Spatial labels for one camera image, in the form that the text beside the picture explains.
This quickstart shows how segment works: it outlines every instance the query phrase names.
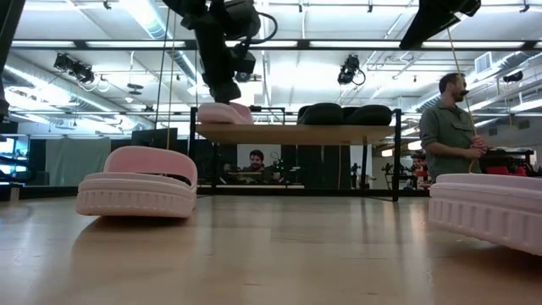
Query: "green shirt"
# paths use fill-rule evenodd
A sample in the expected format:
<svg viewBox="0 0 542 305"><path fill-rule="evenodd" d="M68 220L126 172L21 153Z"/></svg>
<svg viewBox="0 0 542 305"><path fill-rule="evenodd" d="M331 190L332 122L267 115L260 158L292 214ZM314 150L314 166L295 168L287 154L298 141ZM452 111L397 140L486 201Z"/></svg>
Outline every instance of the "green shirt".
<svg viewBox="0 0 542 305"><path fill-rule="evenodd" d="M455 106L450 108L441 101L425 110L420 120L420 139L422 147L438 142L448 147L470 148L474 136L468 113ZM435 156L426 151L429 174L436 180L442 174L466 174L471 160L461 157ZM471 168L481 173L478 161Z"/></svg>

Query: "wooden shelf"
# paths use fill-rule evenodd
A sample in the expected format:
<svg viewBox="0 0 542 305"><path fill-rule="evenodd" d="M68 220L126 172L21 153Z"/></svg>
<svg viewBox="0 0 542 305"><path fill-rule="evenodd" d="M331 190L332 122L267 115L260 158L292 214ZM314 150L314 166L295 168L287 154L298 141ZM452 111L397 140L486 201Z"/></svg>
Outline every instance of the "wooden shelf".
<svg viewBox="0 0 542 305"><path fill-rule="evenodd" d="M221 144L363 145L392 136L394 127L205 124L196 132Z"/></svg>

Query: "pink object on table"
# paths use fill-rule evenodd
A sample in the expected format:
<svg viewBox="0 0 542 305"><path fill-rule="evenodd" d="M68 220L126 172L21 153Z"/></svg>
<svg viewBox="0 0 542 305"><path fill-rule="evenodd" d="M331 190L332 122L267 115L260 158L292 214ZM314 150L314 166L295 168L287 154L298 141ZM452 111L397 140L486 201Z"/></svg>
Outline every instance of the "pink object on table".
<svg viewBox="0 0 542 305"><path fill-rule="evenodd" d="M441 175L431 186L429 223L542 255L542 179Z"/></svg>
<svg viewBox="0 0 542 305"><path fill-rule="evenodd" d="M189 183L161 175L182 176ZM189 218L196 184L196 165L182 153L121 147L111 152L103 173L79 184L76 209L82 215Z"/></svg>
<svg viewBox="0 0 542 305"><path fill-rule="evenodd" d="M197 110L197 119L203 124L254 124L251 110L233 102L204 103Z"/></svg>

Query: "wooden floor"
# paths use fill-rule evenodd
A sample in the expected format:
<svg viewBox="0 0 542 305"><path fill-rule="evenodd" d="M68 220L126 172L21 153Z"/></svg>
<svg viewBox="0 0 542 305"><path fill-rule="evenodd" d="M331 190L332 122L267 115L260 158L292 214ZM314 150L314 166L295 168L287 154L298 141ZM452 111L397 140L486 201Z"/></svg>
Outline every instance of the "wooden floor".
<svg viewBox="0 0 542 305"><path fill-rule="evenodd" d="M184 222L74 202L0 210L0 304L542 304L542 258L432 230L427 199L205 197Z"/></svg>

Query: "monitor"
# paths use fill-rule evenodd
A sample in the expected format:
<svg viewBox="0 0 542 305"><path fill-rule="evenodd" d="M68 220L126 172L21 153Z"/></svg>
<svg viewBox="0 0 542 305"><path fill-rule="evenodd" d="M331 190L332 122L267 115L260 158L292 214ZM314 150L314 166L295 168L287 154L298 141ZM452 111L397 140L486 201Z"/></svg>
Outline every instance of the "monitor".
<svg viewBox="0 0 542 305"><path fill-rule="evenodd" d="M177 129L169 129L169 150L177 149ZM154 147L154 148L168 148L168 130L140 130L132 131L132 142L134 146Z"/></svg>

